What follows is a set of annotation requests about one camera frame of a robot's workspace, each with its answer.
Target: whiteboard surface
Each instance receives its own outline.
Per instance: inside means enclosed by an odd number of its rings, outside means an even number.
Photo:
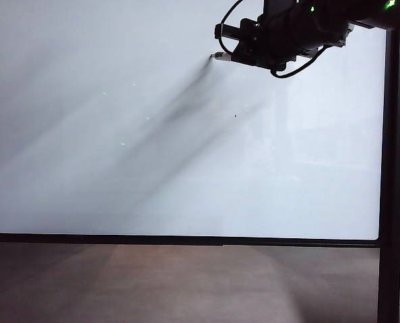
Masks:
[[[278,80],[233,1],[0,0],[0,232],[377,239],[385,32]]]

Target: black cable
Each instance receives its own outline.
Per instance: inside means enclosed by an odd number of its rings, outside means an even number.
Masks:
[[[301,67],[299,67],[298,69],[295,69],[295,70],[292,71],[292,72],[289,72],[289,73],[283,74],[283,75],[278,75],[278,74],[276,73],[276,71],[270,71],[270,74],[272,74],[274,77],[277,77],[278,79],[286,79],[286,78],[288,78],[288,77],[294,76],[295,74],[297,74],[297,73],[303,71],[305,68],[307,68],[308,66],[310,66],[311,64],[313,64],[313,63],[316,61],[316,59],[319,58],[320,55],[323,54],[323,53],[326,51],[326,49],[328,49],[328,48],[330,48],[330,47],[331,47],[330,45],[324,45],[324,46],[322,47],[322,49],[320,49],[320,50],[315,54],[315,56],[314,56],[313,58],[311,58],[311,60],[309,60],[309,62],[303,64]]]
[[[224,25],[224,23],[226,22],[228,16],[233,12],[233,10],[236,9],[236,7],[237,7],[238,5],[240,5],[240,3],[241,3],[242,1],[243,1],[243,0],[237,0],[237,1],[235,2],[235,4],[233,4],[233,6],[230,8],[230,10],[227,11],[227,13],[226,13],[226,15],[224,16],[224,18],[222,18],[221,25]],[[233,52],[230,52],[230,51],[227,49],[227,47],[224,45],[224,43],[222,42],[222,37],[221,37],[221,36],[218,38],[218,41],[220,42],[221,48],[223,49],[224,52],[226,52],[226,53],[229,54],[229,55],[233,55]]]

